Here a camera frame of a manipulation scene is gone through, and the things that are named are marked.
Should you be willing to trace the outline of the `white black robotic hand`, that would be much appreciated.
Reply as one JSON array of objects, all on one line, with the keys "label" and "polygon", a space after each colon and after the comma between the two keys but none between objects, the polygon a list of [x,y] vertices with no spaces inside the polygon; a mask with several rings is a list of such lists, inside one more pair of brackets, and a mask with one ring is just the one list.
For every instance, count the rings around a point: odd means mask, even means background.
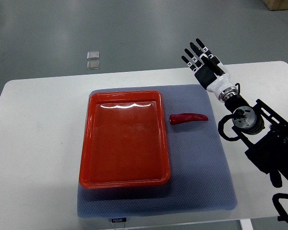
[{"label": "white black robotic hand", "polygon": [[[199,59],[201,59],[204,56],[204,53],[207,55],[209,54],[209,49],[199,38],[196,38],[196,42],[202,50],[193,42],[190,42],[190,48],[199,57]],[[185,48],[184,51],[195,65],[185,56],[181,56],[181,59],[194,72],[194,76],[205,90],[214,93],[216,98],[222,103],[224,103],[229,97],[238,95],[238,88],[230,81],[229,72],[220,62],[218,57],[210,55],[206,65],[199,61],[187,48]]]}]

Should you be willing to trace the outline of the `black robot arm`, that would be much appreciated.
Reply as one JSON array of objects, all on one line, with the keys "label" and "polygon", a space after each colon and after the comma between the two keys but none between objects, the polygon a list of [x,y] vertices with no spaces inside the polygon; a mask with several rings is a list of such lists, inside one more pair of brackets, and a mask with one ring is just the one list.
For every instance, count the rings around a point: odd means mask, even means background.
[{"label": "black robot arm", "polygon": [[288,224],[288,64],[224,65],[199,40],[182,60],[210,94],[244,218]]}]

